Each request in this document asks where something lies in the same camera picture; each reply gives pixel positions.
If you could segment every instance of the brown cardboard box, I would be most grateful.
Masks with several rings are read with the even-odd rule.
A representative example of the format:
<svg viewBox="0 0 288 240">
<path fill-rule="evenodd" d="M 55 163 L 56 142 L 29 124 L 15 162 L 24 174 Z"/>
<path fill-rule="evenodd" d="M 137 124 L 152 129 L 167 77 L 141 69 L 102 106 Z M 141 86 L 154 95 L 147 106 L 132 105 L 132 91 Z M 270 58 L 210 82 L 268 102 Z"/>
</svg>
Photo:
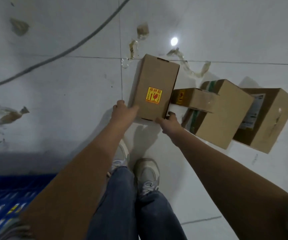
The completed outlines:
<svg viewBox="0 0 288 240">
<path fill-rule="evenodd" d="M 218 97 L 214 92 L 208 92 L 198 88 L 175 89 L 172 93 L 171 103 L 214 113 L 214 104 Z"/>
<path fill-rule="evenodd" d="M 234 140 L 269 153 L 288 119 L 288 93 L 282 88 L 243 88 L 255 100 Z"/>
<path fill-rule="evenodd" d="M 155 120 L 166 116 L 179 68 L 174 62 L 144 56 L 133 101 L 139 105 L 138 117 Z"/>
<path fill-rule="evenodd" d="M 189 109 L 182 126 L 198 137 L 227 149 L 254 98 L 226 79 L 206 81 L 201 89 L 219 95 L 214 103 L 214 113 Z"/>
</svg>

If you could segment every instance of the tile floor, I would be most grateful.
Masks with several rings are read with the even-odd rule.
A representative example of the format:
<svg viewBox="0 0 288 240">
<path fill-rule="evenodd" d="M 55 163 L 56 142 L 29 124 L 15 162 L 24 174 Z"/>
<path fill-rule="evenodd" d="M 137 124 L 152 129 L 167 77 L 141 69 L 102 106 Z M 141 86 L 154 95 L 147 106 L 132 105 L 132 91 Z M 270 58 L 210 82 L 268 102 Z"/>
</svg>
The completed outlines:
<svg viewBox="0 0 288 240">
<path fill-rule="evenodd" d="M 0 0 L 0 80 L 76 44 L 123 0 Z M 26 21 L 22 37 L 9 18 Z M 150 35 L 127 69 L 120 59 L 136 27 Z M 92 40 L 67 57 L 0 87 L 0 105 L 30 113 L 0 129 L 0 175 L 55 172 L 105 126 L 118 99 L 129 102 L 139 59 L 166 56 L 176 45 L 203 80 L 226 78 L 240 86 L 281 87 L 288 92 L 288 0 L 130 0 Z M 199 86 L 181 68 L 176 88 Z M 185 109 L 171 105 L 181 119 Z M 188 239 L 236 239 L 178 148 L 153 122 L 137 120 L 125 134 L 131 160 L 156 159 L 160 189 Z M 222 150 L 288 191 L 288 122 L 270 154 L 237 142 Z"/>
</svg>

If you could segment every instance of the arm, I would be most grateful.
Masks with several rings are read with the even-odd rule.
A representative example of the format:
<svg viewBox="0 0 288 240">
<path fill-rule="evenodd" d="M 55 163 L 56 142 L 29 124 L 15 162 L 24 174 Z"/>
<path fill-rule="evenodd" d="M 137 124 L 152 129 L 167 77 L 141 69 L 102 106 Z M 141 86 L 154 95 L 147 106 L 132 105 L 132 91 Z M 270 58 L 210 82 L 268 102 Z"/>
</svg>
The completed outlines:
<svg viewBox="0 0 288 240">
<path fill-rule="evenodd" d="M 157 118 L 239 239 L 287 239 L 288 193 L 211 148 L 178 123 Z"/>
<path fill-rule="evenodd" d="M 114 154 L 138 106 L 119 100 L 105 129 L 38 194 L 20 219 L 36 239 L 85 238 Z"/>
</svg>

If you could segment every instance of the shoe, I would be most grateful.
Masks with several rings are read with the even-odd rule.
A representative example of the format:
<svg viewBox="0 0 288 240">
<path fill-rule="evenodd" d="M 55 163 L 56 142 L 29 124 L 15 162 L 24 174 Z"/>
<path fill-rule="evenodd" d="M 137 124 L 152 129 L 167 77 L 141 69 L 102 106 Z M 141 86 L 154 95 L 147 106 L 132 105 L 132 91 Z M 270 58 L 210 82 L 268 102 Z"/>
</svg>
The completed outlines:
<svg viewBox="0 0 288 240">
<path fill-rule="evenodd" d="M 137 194 L 139 196 L 158 190 L 160 171 L 153 159 L 142 158 L 138 160 L 134 166 L 134 174 L 137 179 Z"/>
<path fill-rule="evenodd" d="M 110 177 L 114 170 L 118 167 L 128 166 L 128 162 L 130 161 L 130 154 L 123 140 L 120 141 L 116 153 L 113 158 L 113 163 L 110 171 L 107 173 L 107 176 Z"/>
</svg>

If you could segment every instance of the blue basket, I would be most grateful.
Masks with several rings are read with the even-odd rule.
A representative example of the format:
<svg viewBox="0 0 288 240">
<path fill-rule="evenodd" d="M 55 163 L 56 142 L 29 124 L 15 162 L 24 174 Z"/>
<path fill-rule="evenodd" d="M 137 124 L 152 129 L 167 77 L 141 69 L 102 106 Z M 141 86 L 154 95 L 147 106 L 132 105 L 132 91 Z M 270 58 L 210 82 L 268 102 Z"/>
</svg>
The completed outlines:
<svg viewBox="0 0 288 240">
<path fill-rule="evenodd" d="M 55 174 L 0 176 L 0 229 L 25 209 Z"/>
</svg>

